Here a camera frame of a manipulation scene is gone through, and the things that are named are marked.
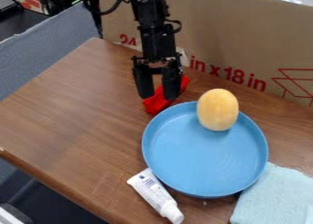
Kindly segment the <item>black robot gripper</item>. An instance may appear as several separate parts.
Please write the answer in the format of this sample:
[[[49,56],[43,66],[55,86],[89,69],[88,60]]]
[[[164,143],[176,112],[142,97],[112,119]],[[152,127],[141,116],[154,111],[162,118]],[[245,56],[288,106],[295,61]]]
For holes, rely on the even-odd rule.
[[[176,29],[172,24],[141,25],[138,28],[142,41],[142,57],[133,57],[133,74],[138,94],[142,99],[154,95],[153,74],[146,67],[152,62],[175,60],[162,69],[164,97],[175,100],[181,93],[181,64],[179,61]]]

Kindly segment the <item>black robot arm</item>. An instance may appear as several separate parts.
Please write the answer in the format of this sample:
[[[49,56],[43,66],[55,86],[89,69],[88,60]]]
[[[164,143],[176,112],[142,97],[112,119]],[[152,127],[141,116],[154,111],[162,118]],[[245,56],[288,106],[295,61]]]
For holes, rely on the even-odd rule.
[[[183,67],[177,51],[176,34],[183,28],[179,20],[171,20],[166,0],[117,0],[106,10],[101,10],[100,0],[39,0],[42,9],[50,16],[58,15],[77,3],[84,3],[93,14],[98,28],[101,16],[113,13],[122,2],[132,5],[142,42],[142,57],[133,56],[133,74],[138,94],[142,99],[154,95],[153,76],[162,75],[164,98],[175,100],[180,96]]]

